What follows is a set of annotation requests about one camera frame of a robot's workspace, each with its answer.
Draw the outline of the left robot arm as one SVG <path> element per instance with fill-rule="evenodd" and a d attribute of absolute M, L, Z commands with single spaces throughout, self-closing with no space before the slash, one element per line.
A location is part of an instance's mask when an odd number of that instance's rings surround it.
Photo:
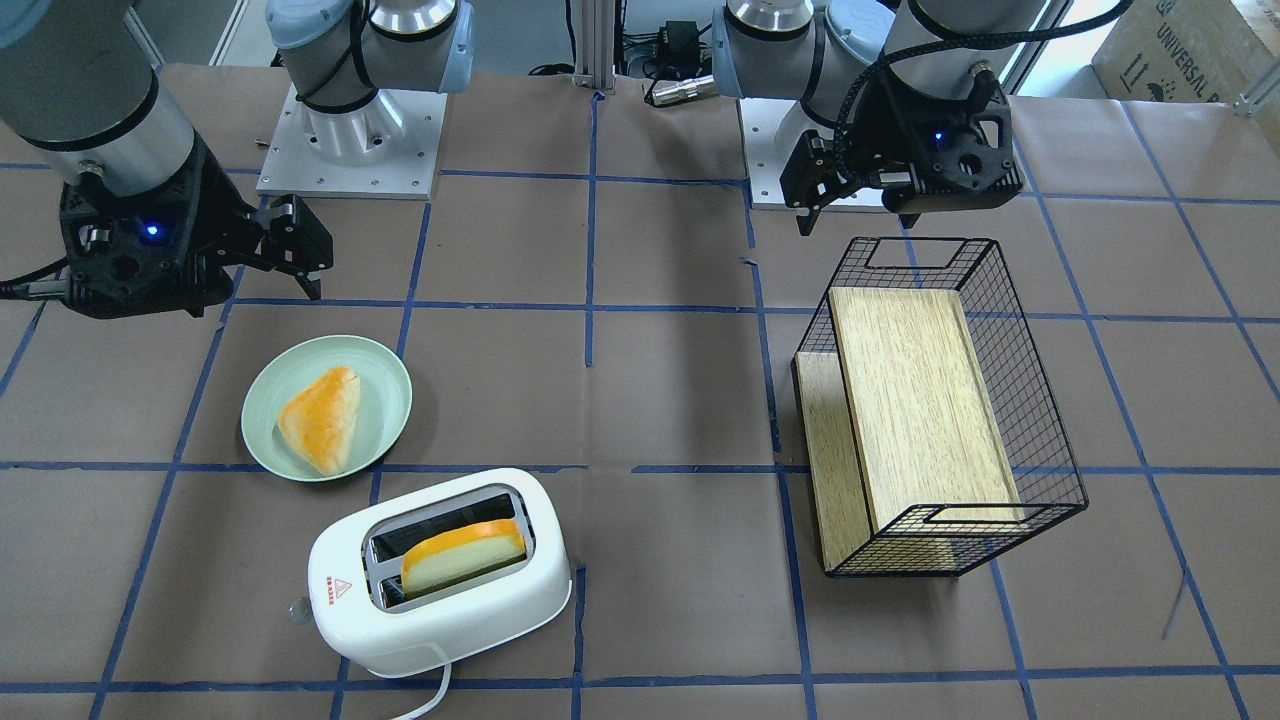
<path fill-rule="evenodd" d="M 1001 208 L 1023 190 L 1000 81 L 1044 37 L 1041 1 L 727 1 L 710 23 L 716 87 L 788 101 L 800 129 L 780 170 L 800 234 L 877 190 L 911 228 Z"/>

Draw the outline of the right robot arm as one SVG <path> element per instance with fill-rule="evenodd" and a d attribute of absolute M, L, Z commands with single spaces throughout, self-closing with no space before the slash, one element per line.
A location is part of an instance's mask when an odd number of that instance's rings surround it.
<path fill-rule="evenodd" d="M 93 319 L 229 299 L 230 266 L 292 278 L 311 300 L 335 264 L 297 193 L 246 202 L 125 24 L 127 1 L 5 1 L 3 123 L 61 176 L 65 254 L 3 282 Z M 458 94 L 474 67 L 467 1 L 270 1 L 307 154 L 374 169 L 412 152 L 396 94 Z"/>

